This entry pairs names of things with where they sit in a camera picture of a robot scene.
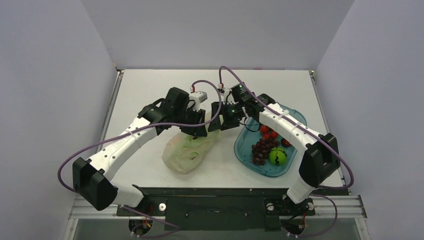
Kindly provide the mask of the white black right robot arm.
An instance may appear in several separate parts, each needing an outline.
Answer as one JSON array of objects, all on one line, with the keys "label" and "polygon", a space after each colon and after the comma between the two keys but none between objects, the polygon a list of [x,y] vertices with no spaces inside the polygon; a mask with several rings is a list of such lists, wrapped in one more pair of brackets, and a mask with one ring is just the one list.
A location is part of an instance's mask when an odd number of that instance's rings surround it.
[{"label": "white black right robot arm", "polygon": [[217,117],[209,124],[208,132],[238,127],[242,117],[248,117],[288,140],[302,154],[302,160],[299,176],[288,188],[282,207],[289,214],[296,213],[302,202],[341,166],[336,138],[330,133],[323,135],[309,129],[264,93],[256,96],[242,84],[235,85],[230,92],[235,101],[233,104],[211,104],[212,114],[218,114],[223,122]]}]

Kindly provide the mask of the light green plastic bag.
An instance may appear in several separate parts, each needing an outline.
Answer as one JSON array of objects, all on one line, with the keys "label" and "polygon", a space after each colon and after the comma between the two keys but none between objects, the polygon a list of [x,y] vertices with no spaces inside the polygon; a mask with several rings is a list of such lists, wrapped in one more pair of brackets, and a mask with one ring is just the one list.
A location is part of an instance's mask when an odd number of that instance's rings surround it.
[{"label": "light green plastic bag", "polygon": [[185,175],[200,164],[220,137],[219,129],[198,138],[179,132],[167,142],[161,159],[169,170]]}]

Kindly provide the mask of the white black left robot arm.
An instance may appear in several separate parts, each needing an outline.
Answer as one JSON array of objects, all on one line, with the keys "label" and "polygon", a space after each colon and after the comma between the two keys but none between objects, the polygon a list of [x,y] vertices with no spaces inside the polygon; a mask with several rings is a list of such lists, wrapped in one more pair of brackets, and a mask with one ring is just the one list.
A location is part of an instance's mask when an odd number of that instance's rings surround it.
[{"label": "white black left robot arm", "polygon": [[207,100],[207,93],[188,93],[172,87],[165,98],[146,105],[122,132],[122,138],[112,140],[101,151],[87,159],[77,158],[72,164],[73,188],[96,210],[102,211],[112,204],[127,205],[136,215],[149,209],[149,201],[134,186],[112,183],[122,165],[144,144],[178,123],[180,130],[194,137],[207,136],[205,110],[200,104]]}]

